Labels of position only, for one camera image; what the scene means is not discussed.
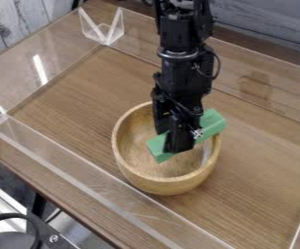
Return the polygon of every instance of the green block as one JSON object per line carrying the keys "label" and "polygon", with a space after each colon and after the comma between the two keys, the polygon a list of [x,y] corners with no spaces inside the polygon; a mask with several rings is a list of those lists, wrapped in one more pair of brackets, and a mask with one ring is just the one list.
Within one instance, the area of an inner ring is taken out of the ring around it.
{"label": "green block", "polygon": [[[202,143],[211,136],[225,130],[226,119],[215,109],[209,109],[201,117],[199,125],[203,128],[203,135],[197,139],[195,144]],[[147,148],[155,158],[156,163],[168,160],[175,155],[172,153],[163,152],[167,133],[168,132],[166,131],[146,142]]]}

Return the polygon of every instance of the green sponge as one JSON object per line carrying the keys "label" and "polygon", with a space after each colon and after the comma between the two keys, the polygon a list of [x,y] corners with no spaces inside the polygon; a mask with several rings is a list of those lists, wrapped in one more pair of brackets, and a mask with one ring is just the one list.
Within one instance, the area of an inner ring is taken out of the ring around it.
{"label": "green sponge", "polygon": [[[206,139],[209,139],[225,129],[226,120],[215,109],[209,109],[201,117],[199,125],[203,128],[203,134],[202,137],[197,139],[195,144],[203,142]],[[163,152],[167,133],[168,132],[166,131],[146,142],[147,148],[150,149],[156,163],[168,160],[175,155],[172,153]]]}

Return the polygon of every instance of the wooden bowl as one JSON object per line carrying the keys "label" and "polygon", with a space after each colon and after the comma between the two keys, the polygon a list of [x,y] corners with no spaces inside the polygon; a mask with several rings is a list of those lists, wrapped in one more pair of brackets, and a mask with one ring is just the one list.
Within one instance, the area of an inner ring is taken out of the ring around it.
{"label": "wooden bowl", "polygon": [[112,132],[112,149],[119,169],[128,182],[142,191],[172,196],[194,189],[211,173],[221,150],[215,135],[194,150],[156,163],[146,140],[156,136],[151,102],[131,108],[120,117]]}

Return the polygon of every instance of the wooden table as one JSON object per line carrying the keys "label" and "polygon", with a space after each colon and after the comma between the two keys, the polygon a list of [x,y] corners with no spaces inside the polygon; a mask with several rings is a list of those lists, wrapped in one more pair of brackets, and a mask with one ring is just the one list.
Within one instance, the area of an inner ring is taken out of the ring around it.
{"label": "wooden table", "polygon": [[[84,10],[91,17],[111,19],[115,7],[90,2]],[[82,39],[75,14],[54,25],[13,48],[17,55],[34,49],[48,51],[55,69],[51,83],[38,91],[29,89],[35,94],[8,114],[124,180],[114,161],[111,132],[123,112],[150,100],[151,74],[158,67]],[[143,30],[151,37],[152,28],[148,24]],[[59,46],[50,47],[48,40]],[[211,45],[223,60],[223,73],[203,103],[227,119],[218,165],[210,179],[190,193],[151,198],[235,248],[287,248],[300,224],[300,66],[217,40]],[[84,48],[88,53],[78,58]],[[9,50],[0,61],[13,55]],[[7,77],[0,72],[0,81]],[[13,94],[12,89],[1,89],[4,96]],[[7,100],[12,107],[13,100]],[[3,139],[0,162],[118,247],[168,247]],[[95,179],[90,168],[84,171],[67,160],[60,168],[86,183]],[[207,247],[198,244],[193,248]]]}

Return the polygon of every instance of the bowl rim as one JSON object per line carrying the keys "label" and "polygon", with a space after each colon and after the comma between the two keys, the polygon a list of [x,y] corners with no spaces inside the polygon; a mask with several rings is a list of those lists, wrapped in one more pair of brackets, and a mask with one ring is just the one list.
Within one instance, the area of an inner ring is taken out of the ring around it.
{"label": "bowl rim", "polygon": [[132,173],[136,177],[139,177],[142,179],[146,179],[146,180],[150,180],[154,182],[162,182],[162,183],[180,182],[180,181],[186,181],[188,179],[193,179],[194,177],[201,175],[202,172],[206,171],[207,168],[217,162],[219,150],[221,150],[221,144],[222,144],[221,134],[217,134],[211,137],[211,139],[213,139],[213,151],[211,151],[211,155],[210,155],[207,161],[199,166],[199,168],[197,170],[191,171],[190,173],[187,173],[184,175],[176,176],[176,177],[163,178],[163,177],[155,177],[155,176],[148,176],[148,175],[139,175],[138,171],[134,170],[134,168],[126,163],[126,161],[122,157],[120,150],[118,147],[118,141],[116,141],[119,128],[120,128],[126,118],[130,116],[130,114],[148,105],[152,105],[151,101],[144,102],[144,103],[134,106],[131,109],[128,109],[124,112],[124,114],[120,116],[119,120],[115,123],[112,137],[111,137],[115,159],[119,161],[119,163],[122,164],[124,169],[128,170],[130,173]]}

